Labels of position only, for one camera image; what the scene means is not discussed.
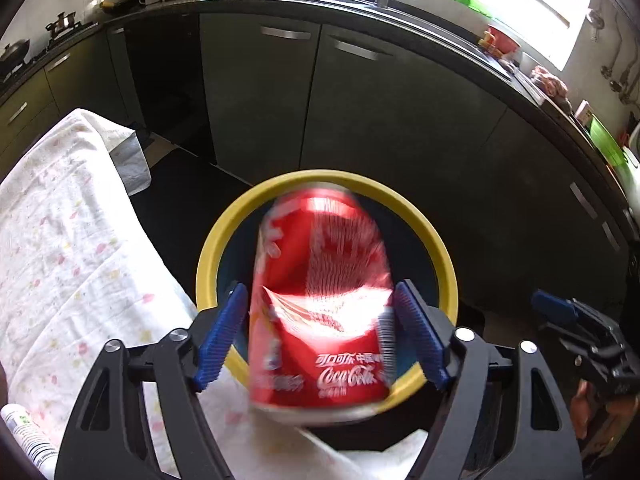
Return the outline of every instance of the red soda can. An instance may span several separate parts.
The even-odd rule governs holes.
[[[375,414],[395,377],[392,290],[380,232],[348,190],[280,197],[258,235],[252,404],[297,425]]]

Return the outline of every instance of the cabinet handle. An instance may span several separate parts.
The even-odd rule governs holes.
[[[598,213],[596,213],[596,210],[589,203],[589,201],[584,197],[578,185],[575,182],[572,182],[569,188],[571,189],[571,191],[574,192],[574,195],[578,199],[578,202],[580,202],[580,205],[589,214],[591,219],[595,220],[598,217]]]
[[[69,59],[69,56],[71,56],[71,53],[67,52],[63,57],[57,60],[53,66],[47,70],[47,72],[51,72],[55,67],[63,64],[67,59]]]
[[[344,41],[340,40],[335,40],[335,47],[343,52],[348,52],[349,54],[354,54],[356,56],[370,59],[372,61],[377,60],[378,56],[380,55],[377,52],[373,52],[372,50],[367,50],[366,48],[362,48],[361,46],[353,45],[351,43],[345,43]]]
[[[260,27],[260,33],[265,36],[275,36],[286,40],[308,40],[311,32],[299,32],[296,30],[283,30],[282,28]]]
[[[13,123],[15,121],[15,118],[18,115],[20,115],[26,107],[27,107],[27,103],[25,102],[22,104],[20,108],[18,108],[17,112],[11,116],[11,118],[9,119],[9,122],[6,125],[8,126],[9,124]]]
[[[602,229],[604,231],[604,234],[607,235],[607,240],[609,240],[609,243],[611,244],[611,247],[613,247],[613,250],[618,252],[620,250],[620,245],[616,241],[616,237],[611,232],[611,227],[609,227],[609,224],[603,222]]]

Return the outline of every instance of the kitchen counter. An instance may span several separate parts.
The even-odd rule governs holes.
[[[308,22],[328,23],[396,44],[446,66],[472,81],[513,109],[544,135],[593,187],[616,219],[627,240],[637,234],[628,216],[624,192],[609,168],[593,150],[583,133],[559,109],[541,106],[526,85],[500,73],[492,63],[473,53],[475,46],[431,23],[393,9],[380,11],[361,0],[168,0],[131,14],[93,25],[56,46],[7,88],[0,105],[39,69],[76,43],[104,28],[118,28],[134,20],[164,14],[246,13],[281,16]]]

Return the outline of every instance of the white wall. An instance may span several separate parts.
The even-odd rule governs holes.
[[[399,1],[441,16],[478,36],[482,35],[489,23],[486,17],[453,0]],[[596,6],[597,1],[599,0],[592,0],[591,5]],[[44,27],[47,23],[52,22],[59,12],[75,10],[78,13],[77,19],[80,20],[106,19],[107,17],[95,7],[96,3],[97,0],[25,0],[2,36],[0,44],[5,45],[21,38],[30,38],[30,54],[36,54],[49,41],[48,33]],[[634,108],[631,105],[622,105],[618,100],[618,94],[609,89],[609,81],[600,75],[600,67],[610,62],[617,40],[613,29],[614,10],[608,1],[604,3],[603,7],[606,28],[600,32],[600,41],[598,43],[591,41],[591,29],[585,20],[574,50],[562,72],[555,70],[551,63],[546,62],[526,42],[520,38],[517,39],[520,40],[523,50],[556,72],[564,80],[569,87],[569,98],[574,108],[577,108],[583,99],[589,101],[603,124],[614,136],[618,136],[626,125],[629,112]],[[616,79],[620,78],[620,73],[631,60],[634,52],[631,25],[623,16],[620,16],[619,22],[625,41],[618,63],[614,68]],[[632,70],[631,78],[636,74],[636,70],[636,68]]]
[[[597,6],[599,1],[591,0],[591,6]],[[560,77],[569,87],[569,101],[574,108],[577,108],[583,99],[587,100],[611,135],[617,137],[626,127],[629,112],[633,112],[636,118],[640,117],[640,113],[632,105],[623,105],[618,99],[618,94],[610,90],[609,81],[600,74],[600,67],[609,65],[618,43],[618,35],[614,28],[615,10],[608,0],[602,6],[602,15],[605,28],[600,31],[597,43],[591,40],[591,26],[584,20],[574,50]],[[615,80],[620,79],[622,71],[633,59],[635,49],[631,23],[622,14],[618,17],[618,23],[623,44],[613,69],[611,79]],[[632,67],[630,82],[638,70],[640,65]]]

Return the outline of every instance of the blue gripper pad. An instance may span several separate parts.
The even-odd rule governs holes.
[[[218,378],[226,354],[236,337],[248,309],[248,293],[238,283],[223,306],[216,322],[198,349],[198,371],[193,381],[199,392]]]
[[[553,296],[544,290],[536,290],[531,295],[531,305],[533,310],[556,325],[567,326],[578,321],[578,313],[571,301]]]
[[[444,365],[444,345],[420,304],[403,282],[396,285],[394,306],[402,328],[415,347],[424,376],[437,389],[442,390],[451,380]]]

